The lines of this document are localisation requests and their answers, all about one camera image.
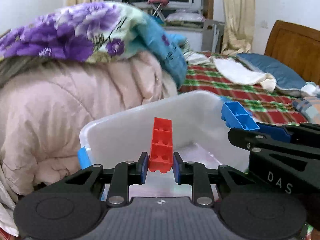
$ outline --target red lego brick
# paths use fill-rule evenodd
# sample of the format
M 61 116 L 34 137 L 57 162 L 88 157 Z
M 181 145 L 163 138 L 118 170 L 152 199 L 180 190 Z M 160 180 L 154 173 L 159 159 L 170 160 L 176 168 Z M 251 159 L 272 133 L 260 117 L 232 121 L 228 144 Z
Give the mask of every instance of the red lego brick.
M 172 121 L 155 117 L 149 157 L 149 171 L 167 173 L 172 165 Z

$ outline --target blue lego brick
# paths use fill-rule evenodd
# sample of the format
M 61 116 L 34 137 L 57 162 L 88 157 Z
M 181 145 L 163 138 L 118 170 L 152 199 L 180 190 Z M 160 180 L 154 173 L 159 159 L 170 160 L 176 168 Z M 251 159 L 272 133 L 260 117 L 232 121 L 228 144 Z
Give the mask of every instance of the blue lego brick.
M 239 102 L 224 102 L 221 109 L 221 119 L 229 128 L 239 128 L 247 131 L 259 130 L 259 126 Z
M 230 100 L 229 98 L 226 98 L 226 97 L 224 97 L 224 96 L 219 96 L 219 97 L 220 97 L 221 101 L 223 101 L 224 103 L 225 103 L 225 102 L 233 102 L 232 100 Z M 249 110 L 247 110 L 247 109 L 246 109 L 246 111 L 247 111 L 247 113 L 248 113 L 250 116 L 253 115 L 253 114 L 251 113 L 251 111 L 249 111 Z

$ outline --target wooden headboard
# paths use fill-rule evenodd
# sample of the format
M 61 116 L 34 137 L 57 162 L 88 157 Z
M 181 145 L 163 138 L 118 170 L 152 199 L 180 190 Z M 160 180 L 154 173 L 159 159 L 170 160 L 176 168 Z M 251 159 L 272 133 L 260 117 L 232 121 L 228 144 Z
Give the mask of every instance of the wooden headboard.
M 292 68 L 305 81 L 320 84 L 320 31 L 278 20 L 265 55 Z

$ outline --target comforter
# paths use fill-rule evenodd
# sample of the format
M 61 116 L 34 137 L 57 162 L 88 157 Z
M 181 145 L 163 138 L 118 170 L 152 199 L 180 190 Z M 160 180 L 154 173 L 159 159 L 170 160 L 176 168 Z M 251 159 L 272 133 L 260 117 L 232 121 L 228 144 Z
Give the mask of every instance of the comforter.
M 178 46 L 148 14 L 117 2 L 95 2 L 58 9 L 14 29 L 0 39 L 0 61 L 13 56 L 114 62 L 149 51 L 180 87 L 187 64 Z M 7 73 L 0 68 L 0 86 Z
M 79 170 L 82 127 L 95 119 L 177 94 L 149 52 L 112 63 L 48 61 L 0 91 L 0 158 L 20 195 Z

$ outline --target blue gripper pad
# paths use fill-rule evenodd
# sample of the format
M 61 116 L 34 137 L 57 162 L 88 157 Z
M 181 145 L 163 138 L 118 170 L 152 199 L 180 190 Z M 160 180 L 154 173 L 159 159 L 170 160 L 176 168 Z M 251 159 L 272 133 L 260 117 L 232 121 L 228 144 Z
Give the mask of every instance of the blue gripper pad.
M 259 126 L 239 102 L 224 102 L 221 109 L 221 119 L 229 128 L 239 128 L 247 131 L 259 130 Z
M 179 163 L 177 161 L 177 158 L 173 155 L 173 165 L 172 165 L 172 171 L 174 175 L 174 179 L 177 184 L 180 183 L 180 170 L 179 170 Z
M 143 164 L 142 164 L 142 171 L 141 171 L 141 182 L 144 184 L 146 182 L 146 177 L 148 173 L 148 160 L 149 160 L 149 155 L 146 154 Z
M 259 128 L 258 132 L 270 135 L 273 140 L 285 143 L 291 142 L 290 134 L 281 126 L 259 123 Z

